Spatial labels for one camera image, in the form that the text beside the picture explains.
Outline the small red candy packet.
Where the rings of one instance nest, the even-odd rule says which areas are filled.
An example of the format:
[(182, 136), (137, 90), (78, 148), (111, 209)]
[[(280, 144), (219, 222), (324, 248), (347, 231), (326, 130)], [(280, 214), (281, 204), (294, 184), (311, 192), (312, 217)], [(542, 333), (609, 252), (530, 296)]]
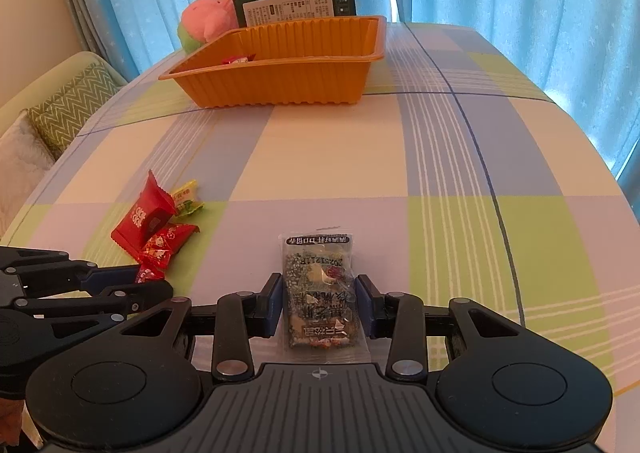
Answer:
[(136, 283), (143, 284), (165, 280), (165, 273), (162, 270), (152, 267), (152, 265), (140, 265), (137, 273)]

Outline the clear dark snack packet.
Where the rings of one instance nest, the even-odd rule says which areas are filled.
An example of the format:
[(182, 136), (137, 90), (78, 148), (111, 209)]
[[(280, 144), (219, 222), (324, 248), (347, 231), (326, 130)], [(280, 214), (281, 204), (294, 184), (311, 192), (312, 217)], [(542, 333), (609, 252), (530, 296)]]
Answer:
[(314, 232), (282, 239), (288, 346), (337, 350), (360, 342), (352, 235)]

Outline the large red snack packet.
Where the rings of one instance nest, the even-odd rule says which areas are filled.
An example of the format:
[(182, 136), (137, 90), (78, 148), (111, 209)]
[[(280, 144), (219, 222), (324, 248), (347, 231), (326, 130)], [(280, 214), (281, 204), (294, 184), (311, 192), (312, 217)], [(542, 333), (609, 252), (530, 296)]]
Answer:
[(176, 215), (174, 199), (149, 172), (137, 201), (111, 232), (111, 238), (131, 258), (138, 260), (149, 239)]

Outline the yellow green candy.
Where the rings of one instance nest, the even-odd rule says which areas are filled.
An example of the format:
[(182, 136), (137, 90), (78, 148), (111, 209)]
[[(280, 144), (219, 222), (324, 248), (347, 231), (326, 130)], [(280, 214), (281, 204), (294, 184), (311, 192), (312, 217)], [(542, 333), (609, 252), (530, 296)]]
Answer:
[(200, 210), (204, 203), (198, 197), (198, 181), (190, 180), (171, 193), (177, 218), (188, 217)]

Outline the white cushion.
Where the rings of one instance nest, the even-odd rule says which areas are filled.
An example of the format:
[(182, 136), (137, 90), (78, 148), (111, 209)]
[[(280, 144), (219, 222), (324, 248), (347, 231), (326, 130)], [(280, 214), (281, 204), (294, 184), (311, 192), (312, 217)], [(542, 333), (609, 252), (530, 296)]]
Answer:
[(0, 233), (12, 220), (54, 164), (54, 158), (32, 126), (26, 111), (1, 136)]

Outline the checkered tablecloth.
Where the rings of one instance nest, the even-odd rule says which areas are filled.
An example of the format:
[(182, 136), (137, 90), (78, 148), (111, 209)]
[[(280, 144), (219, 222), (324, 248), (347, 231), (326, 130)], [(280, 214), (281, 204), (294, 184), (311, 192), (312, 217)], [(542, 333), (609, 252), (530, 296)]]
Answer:
[(256, 288), (283, 236), (348, 232), (382, 291), (473, 298), (600, 367), (615, 397), (600, 446), (638, 450), (638, 221), (582, 129), (486, 39), (390, 24), (353, 106), (202, 109), (165, 78), (180, 59), (91, 117), (4, 244), (125, 265), (111, 232), (146, 178), (193, 180), (200, 231), (170, 266), (177, 293)]

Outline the green zigzag cushion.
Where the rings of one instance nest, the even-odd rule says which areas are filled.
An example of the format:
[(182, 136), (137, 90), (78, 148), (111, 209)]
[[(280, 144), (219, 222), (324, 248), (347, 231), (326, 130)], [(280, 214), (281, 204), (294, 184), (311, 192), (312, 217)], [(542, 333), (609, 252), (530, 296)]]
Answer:
[(27, 110), (44, 144), (57, 160), (88, 119), (122, 86), (102, 63), (91, 63), (53, 96)]

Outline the light green sofa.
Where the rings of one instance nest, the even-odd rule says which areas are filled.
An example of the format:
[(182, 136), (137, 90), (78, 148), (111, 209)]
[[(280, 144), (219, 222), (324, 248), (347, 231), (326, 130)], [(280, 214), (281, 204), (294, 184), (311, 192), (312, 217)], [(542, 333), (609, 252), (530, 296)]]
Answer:
[(104, 64), (120, 86), (127, 85), (127, 80), (101, 57), (89, 51), (78, 52), (37, 78), (8, 103), (1, 106), (1, 135), (14, 123), (21, 112), (27, 112), (28, 109), (53, 96), (58, 89), (91, 63)]

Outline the orange plastic tray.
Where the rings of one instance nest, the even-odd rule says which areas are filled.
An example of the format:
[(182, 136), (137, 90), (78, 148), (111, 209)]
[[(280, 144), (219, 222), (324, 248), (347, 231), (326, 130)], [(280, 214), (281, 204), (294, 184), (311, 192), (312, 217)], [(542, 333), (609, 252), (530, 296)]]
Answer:
[[(200, 108), (354, 104), (385, 56), (386, 19), (346, 16), (238, 28), (160, 75)], [(256, 54), (253, 62), (221, 64)]]

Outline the pink green plush toy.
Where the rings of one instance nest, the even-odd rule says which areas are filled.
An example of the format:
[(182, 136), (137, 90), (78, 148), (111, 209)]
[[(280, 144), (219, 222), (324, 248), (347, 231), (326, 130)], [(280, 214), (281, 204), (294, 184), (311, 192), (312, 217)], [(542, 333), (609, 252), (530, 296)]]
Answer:
[(186, 54), (239, 27), (233, 0), (194, 0), (181, 13), (177, 35)]

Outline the dark green box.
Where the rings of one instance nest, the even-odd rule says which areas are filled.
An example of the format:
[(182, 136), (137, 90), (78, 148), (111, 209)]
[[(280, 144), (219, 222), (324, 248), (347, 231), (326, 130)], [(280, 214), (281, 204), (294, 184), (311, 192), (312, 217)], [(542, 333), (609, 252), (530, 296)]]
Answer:
[(233, 2), (241, 28), (357, 14), (355, 0), (233, 0)]

